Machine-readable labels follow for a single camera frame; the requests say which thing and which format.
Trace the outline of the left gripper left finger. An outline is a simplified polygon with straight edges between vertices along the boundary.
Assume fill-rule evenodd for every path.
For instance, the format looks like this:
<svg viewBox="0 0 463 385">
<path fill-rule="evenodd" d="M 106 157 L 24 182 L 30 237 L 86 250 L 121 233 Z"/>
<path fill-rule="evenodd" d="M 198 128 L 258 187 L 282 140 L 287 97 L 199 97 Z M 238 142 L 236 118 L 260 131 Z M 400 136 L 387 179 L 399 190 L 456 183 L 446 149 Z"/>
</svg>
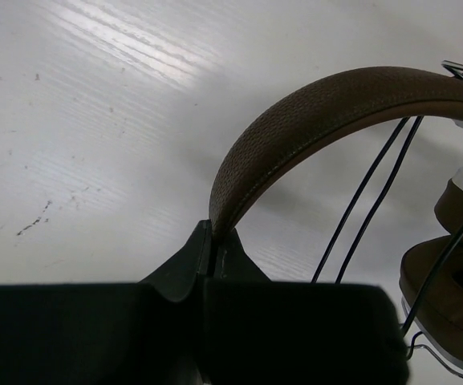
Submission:
<svg viewBox="0 0 463 385">
<path fill-rule="evenodd" d="M 151 286 L 168 302 L 183 302 L 200 274 L 206 275 L 212 254 L 210 220 L 198 221 L 187 242 L 140 284 Z"/>
</svg>

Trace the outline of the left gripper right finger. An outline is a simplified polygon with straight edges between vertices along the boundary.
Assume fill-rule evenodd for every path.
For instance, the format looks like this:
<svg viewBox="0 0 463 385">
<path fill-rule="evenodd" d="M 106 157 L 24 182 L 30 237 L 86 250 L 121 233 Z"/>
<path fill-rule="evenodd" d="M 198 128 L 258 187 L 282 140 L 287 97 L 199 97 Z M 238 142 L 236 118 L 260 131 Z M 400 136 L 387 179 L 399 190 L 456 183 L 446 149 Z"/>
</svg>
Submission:
<svg viewBox="0 0 463 385">
<path fill-rule="evenodd" d="M 213 277 L 237 282 L 270 281 L 246 254 L 236 229 L 217 243 Z"/>
</svg>

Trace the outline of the brown silver headphones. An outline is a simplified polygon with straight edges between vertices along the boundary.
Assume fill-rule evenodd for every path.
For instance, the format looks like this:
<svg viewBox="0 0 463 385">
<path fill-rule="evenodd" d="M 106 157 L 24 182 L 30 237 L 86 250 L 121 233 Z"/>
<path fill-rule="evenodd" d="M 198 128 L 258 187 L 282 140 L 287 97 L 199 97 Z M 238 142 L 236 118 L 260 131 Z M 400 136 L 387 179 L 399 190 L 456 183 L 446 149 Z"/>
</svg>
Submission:
<svg viewBox="0 0 463 385">
<path fill-rule="evenodd" d="M 365 67 L 331 75 L 262 113 L 227 153 L 213 182 L 209 219 L 222 240 L 281 176 L 327 145 L 389 120 L 427 116 L 463 128 L 463 64 L 444 74 L 407 67 Z M 449 180 L 434 213 L 446 235 L 413 246 L 400 265 L 407 333 L 417 325 L 423 348 L 463 379 L 463 168 Z"/>
</svg>

